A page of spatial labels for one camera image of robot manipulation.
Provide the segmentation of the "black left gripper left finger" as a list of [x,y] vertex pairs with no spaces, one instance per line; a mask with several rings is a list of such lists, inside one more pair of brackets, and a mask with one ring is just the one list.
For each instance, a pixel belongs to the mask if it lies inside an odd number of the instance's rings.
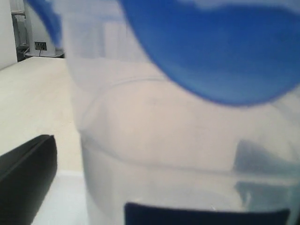
[[40,135],[0,157],[0,223],[30,225],[56,175],[54,136]]

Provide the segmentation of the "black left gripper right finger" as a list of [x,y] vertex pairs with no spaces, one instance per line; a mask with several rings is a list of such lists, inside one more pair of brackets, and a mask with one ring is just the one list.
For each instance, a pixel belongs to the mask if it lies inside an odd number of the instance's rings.
[[264,213],[179,210],[126,203],[126,225],[285,225],[289,210]]

